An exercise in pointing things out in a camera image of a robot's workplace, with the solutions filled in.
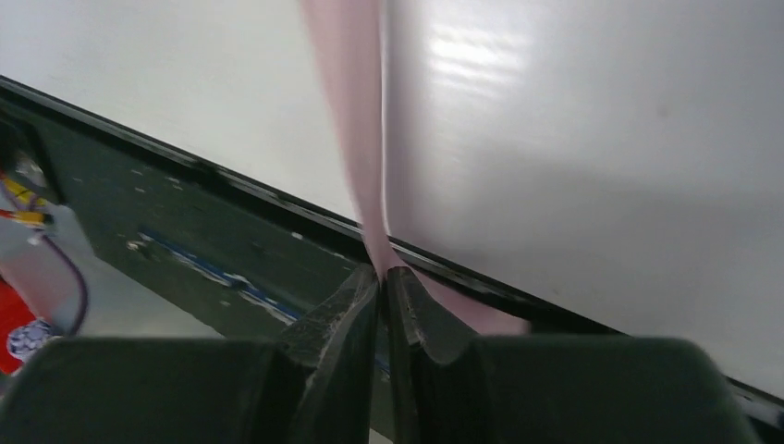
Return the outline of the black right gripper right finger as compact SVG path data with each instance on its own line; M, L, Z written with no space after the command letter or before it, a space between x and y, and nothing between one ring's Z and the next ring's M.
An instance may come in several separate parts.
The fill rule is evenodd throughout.
M755 443L683 339L482 336L407 267L386 278L398 443Z

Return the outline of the pink folding umbrella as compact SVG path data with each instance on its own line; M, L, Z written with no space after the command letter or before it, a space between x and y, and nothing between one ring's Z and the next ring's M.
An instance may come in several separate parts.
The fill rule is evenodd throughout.
M300 7L363 243L376 275L386 281L393 268L406 264L390 238L404 231L404 223L417 223L429 191L424 168L409 161L403 147L405 118L387 68L394 52L387 43L386 4L303 1Z

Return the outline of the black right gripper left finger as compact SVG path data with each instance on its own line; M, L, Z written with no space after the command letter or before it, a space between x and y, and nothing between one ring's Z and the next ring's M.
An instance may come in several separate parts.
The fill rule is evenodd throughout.
M55 340L2 400L1 439L365 443L379 290L362 265L275 340Z

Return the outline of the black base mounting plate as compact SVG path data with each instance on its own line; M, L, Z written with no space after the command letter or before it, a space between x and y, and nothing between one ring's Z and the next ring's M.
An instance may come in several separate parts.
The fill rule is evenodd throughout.
M216 339L275 340L371 266L358 227L200 158L1 81L2 193L36 212L71 208L97 256L215 328ZM464 267L399 244L428 293L482 336L621 335ZM370 426L392 426L386 281L377 297ZM15 285L59 315L65 339L97 316L85 279L75 294L25 264ZM783 401L724 377L758 441L783 439Z

